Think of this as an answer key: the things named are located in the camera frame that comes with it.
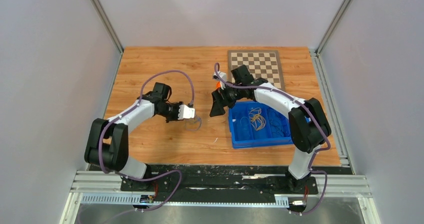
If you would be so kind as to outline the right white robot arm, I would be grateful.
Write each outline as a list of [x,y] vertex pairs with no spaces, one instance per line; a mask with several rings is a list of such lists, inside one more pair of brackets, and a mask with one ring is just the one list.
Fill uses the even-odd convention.
[[233,108],[243,98],[264,104],[288,119],[291,139],[295,145],[293,160],[288,167],[289,176],[285,185],[291,192],[299,192],[305,187],[305,177],[312,173],[312,163],[316,154],[330,149],[328,137],[331,127],[320,101],[295,97],[278,89],[263,78],[255,79],[247,66],[233,69],[234,82],[226,81],[220,64],[214,65],[213,78],[220,82],[211,94],[210,117],[222,116],[225,108]]

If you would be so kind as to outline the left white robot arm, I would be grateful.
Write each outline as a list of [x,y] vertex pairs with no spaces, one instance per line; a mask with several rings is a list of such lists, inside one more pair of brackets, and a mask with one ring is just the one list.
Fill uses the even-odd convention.
[[85,162],[103,167],[106,172],[131,176],[139,190],[149,190],[153,184],[150,167],[130,157],[129,135],[156,115],[164,117],[166,122],[181,121],[186,106],[182,101],[169,102],[171,93],[169,85],[156,82],[152,91],[140,95],[120,114],[109,119],[95,119],[87,140]]

